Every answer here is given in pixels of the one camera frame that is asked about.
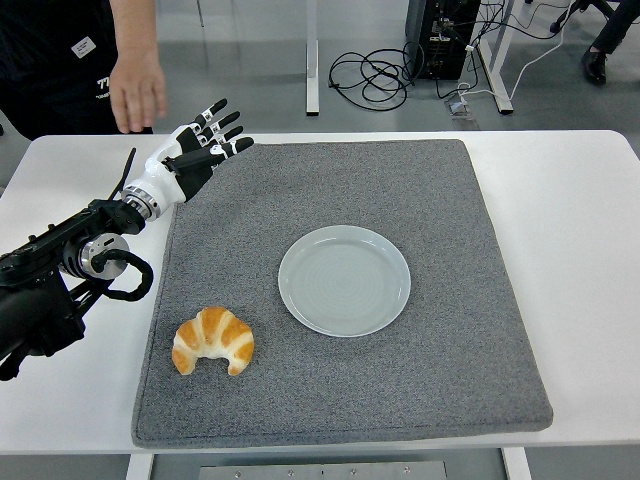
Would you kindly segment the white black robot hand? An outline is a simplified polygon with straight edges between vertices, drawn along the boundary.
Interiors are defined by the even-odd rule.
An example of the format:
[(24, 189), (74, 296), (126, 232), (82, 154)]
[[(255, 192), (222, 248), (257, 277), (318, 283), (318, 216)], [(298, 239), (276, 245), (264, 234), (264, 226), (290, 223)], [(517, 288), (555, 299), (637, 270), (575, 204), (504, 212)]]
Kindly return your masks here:
[(254, 140), (235, 123), (239, 112), (216, 117), (226, 105), (223, 98), (178, 126), (146, 160), (142, 176), (125, 187), (122, 199), (155, 220), (193, 198), (218, 165), (251, 147)]

